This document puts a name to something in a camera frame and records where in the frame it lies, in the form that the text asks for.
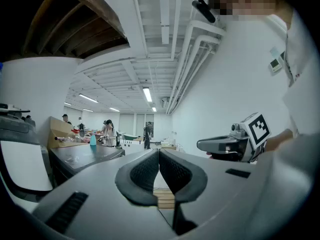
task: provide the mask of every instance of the white column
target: white column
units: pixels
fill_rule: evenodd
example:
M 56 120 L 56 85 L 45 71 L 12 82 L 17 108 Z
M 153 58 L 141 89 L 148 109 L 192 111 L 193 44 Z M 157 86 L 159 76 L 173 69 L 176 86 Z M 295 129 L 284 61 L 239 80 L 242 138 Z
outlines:
M 0 103 L 28 109 L 38 139 L 47 145 L 49 117 L 62 120 L 64 101 L 78 63 L 66 57 L 22 58 L 3 63 Z

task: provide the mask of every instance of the black vent slot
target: black vent slot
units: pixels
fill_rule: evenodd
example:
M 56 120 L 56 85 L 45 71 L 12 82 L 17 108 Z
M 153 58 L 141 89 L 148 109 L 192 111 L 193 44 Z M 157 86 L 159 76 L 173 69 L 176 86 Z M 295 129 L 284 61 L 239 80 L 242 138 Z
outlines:
M 73 193 L 58 211 L 48 219 L 46 224 L 55 231 L 64 234 L 87 198 L 88 195 L 85 193 Z
M 192 172 L 169 156 L 161 154 L 159 163 L 160 172 L 173 194 L 191 181 Z
M 154 182 L 159 171 L 159 156 L 152 155 L 143 162 L 137 164 L 130 172 L 130 178 L 138 187 L 154 192 Z
M 246 179 L 249 178 L 250 173 L 251 173 L 248 171 L 236 170 L 236 169 L 228 169 L 225 172 L 227 174 L 232 174 L 232 175 L 239 176 L 239 177 L 246 178 Z

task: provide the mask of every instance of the blue bottle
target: blue bottle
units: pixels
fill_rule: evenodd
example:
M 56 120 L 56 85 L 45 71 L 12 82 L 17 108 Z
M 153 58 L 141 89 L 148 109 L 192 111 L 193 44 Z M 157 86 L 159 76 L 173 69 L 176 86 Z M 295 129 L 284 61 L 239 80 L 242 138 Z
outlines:
M 96 140 L 96 131 L 92 131 L 92 136 L 90 139 L 90 146 L 96 146 L 97 145 L 97 140 Z

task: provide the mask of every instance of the wall thermostat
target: wall thermostat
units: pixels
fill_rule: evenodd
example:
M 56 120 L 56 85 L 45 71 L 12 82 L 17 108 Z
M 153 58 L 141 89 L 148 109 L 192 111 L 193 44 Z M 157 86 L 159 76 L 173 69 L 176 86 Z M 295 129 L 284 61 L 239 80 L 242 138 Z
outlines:
M 271 61 L 270 66 L 271 66 L 271 70 L 273 72 L 277 72 L 282 69 L 282 66 L 281 66 L 280 62 L 278 61 L 278 59 L 274 59 L 273 61 Z

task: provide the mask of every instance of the person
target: person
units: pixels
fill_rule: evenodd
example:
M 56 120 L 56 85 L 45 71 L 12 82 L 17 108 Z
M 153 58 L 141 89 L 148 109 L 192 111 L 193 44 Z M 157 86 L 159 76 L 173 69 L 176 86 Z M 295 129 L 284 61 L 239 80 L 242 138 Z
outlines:
M 220 15 L 267 16 L 274 14 L 285 22 L 287 37 L 284 70 L 288 78 L 287 93 L 299 80 L 306 68 L 310 71 L 319 70 L 318 50 L 310 33 L 298 12 L 285 0 L 208 0 L 208 6 Z M 317 111 L 308 110 L 307 113 L 309 115 L 312 113 L 316 116 Z M 290 115 L 286 129 L 267 140 L 265 152 L 274 151 L 281 143 L 296 138 L 301 133 L 298 130 L 295 121 Z
M 102 125 L 102 129 L 101 129 L 101 134 L 105 135 L 105 131 L 107 129 L 107 125 L 106 125 L 106 120 L 103 121 L 103 125 Z
M 72 125 L 71 121 L 68 120 L 68 115 L 67 114 L 63 114 L 62 119 L 65 123 Z
M 149 128 L 149 124 L 146 125 L 146 127 L 144 128 L 144 148 L 145 149 L 150 149 L 150 128 Z
M 115 147 L 117 145 L 117 131 L 114 124 L 109 119 L 105 121 L 106 130 L 104 131 L 104 136 L 106 136 L 106 145 L 108 147 Z
M 81 117 L 78 118 L 77 127 L 78 127 L 78 129 L 80 129 L 80 127 L 81 127 L 82 129 L 84 129 L 84 128 L 86 127 L 85 122 L 82 120 Z

